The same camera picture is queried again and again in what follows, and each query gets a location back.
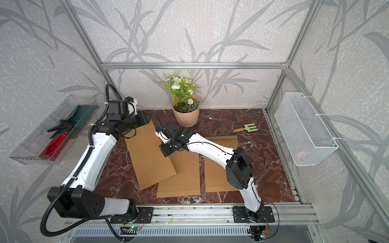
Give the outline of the brown file bag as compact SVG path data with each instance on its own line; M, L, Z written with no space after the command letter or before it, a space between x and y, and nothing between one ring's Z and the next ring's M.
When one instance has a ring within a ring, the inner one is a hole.
M176 175L158 183L157 197L179 197L201 194L200 157L190 151L176 151L170 157Z
M176 175L171 160L160 150L161 141L155 131L154 123L150 121L126 135L125 143L140 190Z
M206 139L228 148L236 149L239 146L237 136L206 137ZM204 166L207 193L238 191L238 189L230 185L225 169L218 163L209 158L204 158Z

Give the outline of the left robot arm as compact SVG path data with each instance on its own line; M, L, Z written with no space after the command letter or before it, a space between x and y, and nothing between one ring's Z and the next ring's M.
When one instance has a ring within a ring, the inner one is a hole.
M138 216L134 200L109 198L95 193L100 176L117 141L127 138L125 132L136 131L151 121L147 113L137 111L136 99L126 97L110 100L110 90L117 93L113 85L105 86L105 110L91 125L88 131L89 143L75 169L60 187L51 187L47 194L50 205L40 223L41 234L46 237L64 234L89 220L105 219L109 222L112 216L123 215L128 220L136 219ZM78 222L59 231L49 231L47 222L53 210L62 218L76 218Z

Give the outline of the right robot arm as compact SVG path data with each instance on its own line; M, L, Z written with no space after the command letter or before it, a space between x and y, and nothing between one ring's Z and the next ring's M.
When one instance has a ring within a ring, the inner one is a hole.
M161 140L161 152L169 157L179 150L198 153L219 164L226 172L228 183L238 189L243 206L233 207L235 223L274 223L272 207L266 207L258 195L254 183L253 166L247 152L241 148L228 148L216 144L192 129L183 131L172 123L156 129L156 136Z

